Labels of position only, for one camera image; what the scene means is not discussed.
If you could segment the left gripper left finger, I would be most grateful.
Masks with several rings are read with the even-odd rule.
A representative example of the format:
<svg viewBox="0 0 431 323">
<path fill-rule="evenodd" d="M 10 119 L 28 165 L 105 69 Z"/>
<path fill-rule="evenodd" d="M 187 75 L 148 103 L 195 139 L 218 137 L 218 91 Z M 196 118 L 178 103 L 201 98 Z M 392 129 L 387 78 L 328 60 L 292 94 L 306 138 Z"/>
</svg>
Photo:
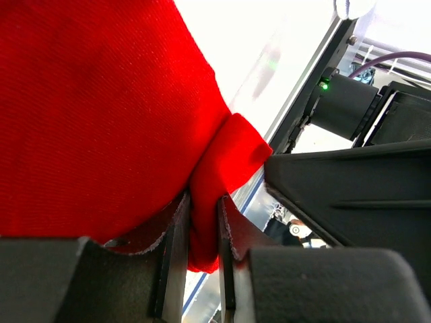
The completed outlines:
<svg viewBox="0 0 431 323">
<path fill-rule="evenodd" d="M 190 196 L 101 245 L 2 238 L 2 322 L 180 322 Z"/>
</svg>

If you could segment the red santa sock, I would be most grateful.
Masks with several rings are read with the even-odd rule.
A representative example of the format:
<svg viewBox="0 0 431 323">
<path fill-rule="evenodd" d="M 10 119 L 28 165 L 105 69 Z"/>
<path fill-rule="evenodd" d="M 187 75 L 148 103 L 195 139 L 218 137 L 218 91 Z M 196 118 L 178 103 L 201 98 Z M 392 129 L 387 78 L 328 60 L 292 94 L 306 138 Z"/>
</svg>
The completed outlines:
<svg viewBox="0 0 431 323">
<path fill-rule="evenodd" d="M 218 200 L 270 155 L 173 1 L 1 2 L 2 236 L 105 243 L 189 189 L 212 273 Z"/>
</svg>

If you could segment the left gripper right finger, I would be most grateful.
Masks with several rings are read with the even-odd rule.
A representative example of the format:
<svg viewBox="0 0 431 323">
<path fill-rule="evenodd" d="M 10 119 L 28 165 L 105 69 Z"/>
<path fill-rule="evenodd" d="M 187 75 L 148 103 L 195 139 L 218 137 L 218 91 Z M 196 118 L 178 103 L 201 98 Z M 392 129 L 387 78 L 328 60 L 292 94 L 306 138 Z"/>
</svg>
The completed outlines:
<svg viewBox="0 0 431 323">
<path fill-rule="evenodd" d="M 429 322 L 412 268 L 369 248 L 278 246 L 225 196 L 218 201 L 223 322 Z"/>
</svg>

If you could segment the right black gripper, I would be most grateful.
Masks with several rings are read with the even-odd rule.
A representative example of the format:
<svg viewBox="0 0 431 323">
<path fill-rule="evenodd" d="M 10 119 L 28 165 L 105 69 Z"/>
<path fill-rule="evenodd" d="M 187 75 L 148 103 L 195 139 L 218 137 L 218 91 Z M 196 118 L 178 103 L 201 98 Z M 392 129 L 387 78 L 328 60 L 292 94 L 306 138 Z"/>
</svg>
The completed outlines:
<svg viewBox="0 0 431 323">
<path fill-rule="evenodd" d="M 272 155 L 268 192 L 331 244 L 430 246 L 430 141 Z"/>
</svg>

